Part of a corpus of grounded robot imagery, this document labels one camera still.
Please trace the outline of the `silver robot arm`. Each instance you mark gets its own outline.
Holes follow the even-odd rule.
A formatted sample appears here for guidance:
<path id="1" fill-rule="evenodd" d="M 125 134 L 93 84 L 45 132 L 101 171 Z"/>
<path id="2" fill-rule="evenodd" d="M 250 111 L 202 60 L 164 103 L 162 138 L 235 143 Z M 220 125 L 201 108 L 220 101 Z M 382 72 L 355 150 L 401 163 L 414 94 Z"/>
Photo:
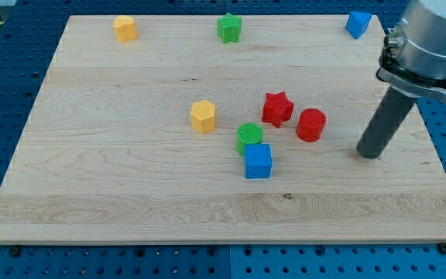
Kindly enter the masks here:
<path id="1" fill-rule="evenodd" d="M 409 98 L 446 103 L 446 0 L 408 2 L 384 39 L 376 76 Z"/>

